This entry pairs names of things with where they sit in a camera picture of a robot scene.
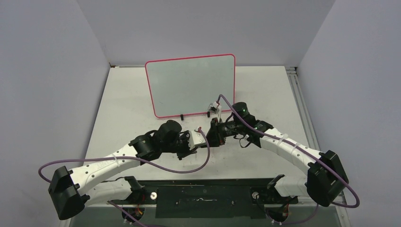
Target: gray wall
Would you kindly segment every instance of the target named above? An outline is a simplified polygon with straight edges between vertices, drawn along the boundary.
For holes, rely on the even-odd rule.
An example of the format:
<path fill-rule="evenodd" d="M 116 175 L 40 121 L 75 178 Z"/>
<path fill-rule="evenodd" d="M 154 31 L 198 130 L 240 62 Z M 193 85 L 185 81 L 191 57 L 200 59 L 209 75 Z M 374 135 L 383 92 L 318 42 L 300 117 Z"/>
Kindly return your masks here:
<path fill-rule="evenodd" d="M 233 53 L 297 66 L 334 0 L 78 0 L 111 64 Z"/>
<path fill-rule="evenodd" d="M 348 210 L 355 227 L 401 226 L 400 9 L 336 0 L 298 70 L 319 144 L 340 155 L 360 195 Z"/>
<path fill-rule="evenodd" d="M 74 0 L 1 1 L 2 227 L 58 225 L 37 170 L 84 156 L 108 69 Z"/>

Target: small whiteboard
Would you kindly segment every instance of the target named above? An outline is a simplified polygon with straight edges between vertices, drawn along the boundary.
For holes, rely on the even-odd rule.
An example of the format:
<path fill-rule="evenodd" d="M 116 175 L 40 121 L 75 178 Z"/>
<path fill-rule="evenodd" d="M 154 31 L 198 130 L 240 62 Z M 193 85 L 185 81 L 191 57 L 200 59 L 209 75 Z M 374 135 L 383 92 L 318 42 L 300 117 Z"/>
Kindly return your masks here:
<path fill-rule="evenodd" d="M 223 94 L 235 98 L 235 56 L 232 54 L 148 61 L 146 75 L 156 117 L 206 114 Z M 222 110 L 228 110 L 221 102 Z"/>

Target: tabletop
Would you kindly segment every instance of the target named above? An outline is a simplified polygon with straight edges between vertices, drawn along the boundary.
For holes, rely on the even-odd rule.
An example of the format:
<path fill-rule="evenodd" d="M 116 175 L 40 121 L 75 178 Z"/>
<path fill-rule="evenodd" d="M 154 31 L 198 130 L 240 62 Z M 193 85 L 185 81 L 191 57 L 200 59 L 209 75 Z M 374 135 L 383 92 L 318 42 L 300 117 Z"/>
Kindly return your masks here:
<path fill-rule="evenodd" d="M 243 66 L 235 68 L 235 101 L 246 102 L 257 119 L 272 124 L 290 138 L 307 145 L 305 131 L 283 66 Z M 229 113 L 223 113 L 225 120 Z M 184 130 L 201 126 L 206 133 L 210 120 L 206 115 L 188 116 L 179 122 Z M 153 114 L 144 68 L 111 68 L 97 113 L 86 158 L 104 157 L 120 149 L 139 135 L 157 130 L 168 119 Z M 164 153 L 154 163 L 175 170 L 191 170 L 202 165 L 206 148 L 178 160 Z M 191 174 L 174 174 L 150 165 L 132 168 L 112 177 L 135 176 L 138 180 L 269 178 L 279 174 L 303 176 L 295 166 L 268 150 L 255 145 L 240 148 L 238 140 L 211 148 L 209 163 Z"/>

